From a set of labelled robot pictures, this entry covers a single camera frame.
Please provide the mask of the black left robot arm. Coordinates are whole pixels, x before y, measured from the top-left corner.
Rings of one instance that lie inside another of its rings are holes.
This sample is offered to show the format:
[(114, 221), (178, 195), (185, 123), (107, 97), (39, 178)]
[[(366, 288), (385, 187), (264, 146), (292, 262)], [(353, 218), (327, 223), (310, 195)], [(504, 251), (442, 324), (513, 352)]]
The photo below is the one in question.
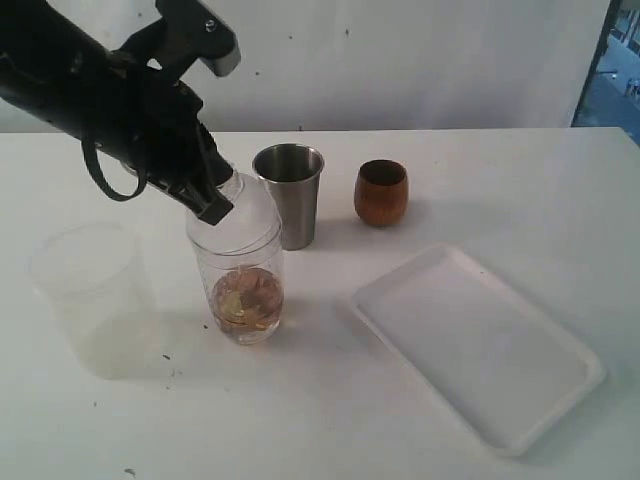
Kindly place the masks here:
[(229, 75), (241, 54), (233, 30), (200, 1), (159, 1), (159, 18), (109, 50), (45, 1), (1, 5), (1, 96), (79, 140), (86, 168), (112, 200), (106, 153), (214, 225), (231, 210), (231, 165), (199, 120), (201, 98), (182, 81), (195, 63)]

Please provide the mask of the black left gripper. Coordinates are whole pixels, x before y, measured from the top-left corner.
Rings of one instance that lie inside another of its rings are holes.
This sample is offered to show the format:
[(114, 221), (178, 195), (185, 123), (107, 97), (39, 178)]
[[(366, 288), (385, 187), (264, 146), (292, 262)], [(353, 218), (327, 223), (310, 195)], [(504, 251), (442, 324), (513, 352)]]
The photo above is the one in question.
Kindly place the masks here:
[(138, 192), (153, 184), (215, 226), (233, 209), (217, 188), (234, 168), (198, 118), (202, 100), (181, 77), (202, 57), (220, 57), (239, 45), (233, 30), (202, 1), (158, 1), (155, 7), (159, 19), (110, 55), (131, 95), (122, 162), (135, 173)]

